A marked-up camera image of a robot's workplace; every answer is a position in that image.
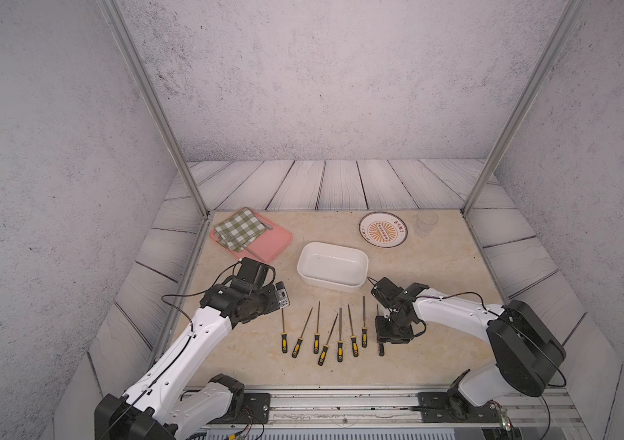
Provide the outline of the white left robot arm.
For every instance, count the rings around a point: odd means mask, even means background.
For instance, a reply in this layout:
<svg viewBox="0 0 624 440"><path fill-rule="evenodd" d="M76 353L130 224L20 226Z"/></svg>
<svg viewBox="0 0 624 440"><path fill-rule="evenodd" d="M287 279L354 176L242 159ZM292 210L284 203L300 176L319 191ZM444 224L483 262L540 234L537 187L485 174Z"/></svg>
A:
<svg viewBox="0 0 624 440"><path fill-rule="evenodd" d="M242 258L202 293L182 334L120 397L106 395L94 415L97 439L189 439L212 422L244 420L245 387L219 374L189 396L185 387L208 355L239 324L289 306L275 268Z"/></svg>

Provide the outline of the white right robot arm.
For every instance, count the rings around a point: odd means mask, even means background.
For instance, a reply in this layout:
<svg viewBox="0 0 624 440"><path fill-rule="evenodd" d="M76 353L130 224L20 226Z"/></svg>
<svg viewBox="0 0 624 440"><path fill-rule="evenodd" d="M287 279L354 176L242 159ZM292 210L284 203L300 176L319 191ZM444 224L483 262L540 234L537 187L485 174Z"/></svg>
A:
<svg viewBox="0 0 624 440"><path fill-rule="evenodd" d="M472 422L487 409L498 414L497 398L511 392L541 397L561 374L566 350L525 302L486 304L474 291L445 295L421 283L402 288L387 278L371 284L383 307L375 319L379 343L408 344L438 324L482 340L493 352L493 363L462 372L437 403L418 406L424 415Z"/></svg>

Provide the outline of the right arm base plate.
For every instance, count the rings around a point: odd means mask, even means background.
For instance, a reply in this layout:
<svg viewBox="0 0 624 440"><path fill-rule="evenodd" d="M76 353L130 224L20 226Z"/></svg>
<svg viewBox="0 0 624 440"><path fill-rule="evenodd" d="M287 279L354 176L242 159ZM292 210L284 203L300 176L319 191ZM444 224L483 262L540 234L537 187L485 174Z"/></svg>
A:
<svg viewBox="0 0 624 440"><path fill-rule="evenodd" d="M447 392L420 392L418 405L410 410L420 413L423 423L497 424L500 421L497 410L489 403L474 407L460 394Z"/></svg>

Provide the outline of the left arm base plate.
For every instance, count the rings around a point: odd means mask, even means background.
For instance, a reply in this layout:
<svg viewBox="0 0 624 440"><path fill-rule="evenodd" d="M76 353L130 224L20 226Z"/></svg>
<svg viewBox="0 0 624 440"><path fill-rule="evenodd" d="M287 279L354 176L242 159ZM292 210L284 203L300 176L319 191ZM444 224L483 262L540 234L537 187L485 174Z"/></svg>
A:
<svg viewBox="0 0 624 440"><path fill-rule="evenodd" d="M209 425L267 425L271 409L271 394L246 392L234 399L234 409L209 422Z"/></svg>

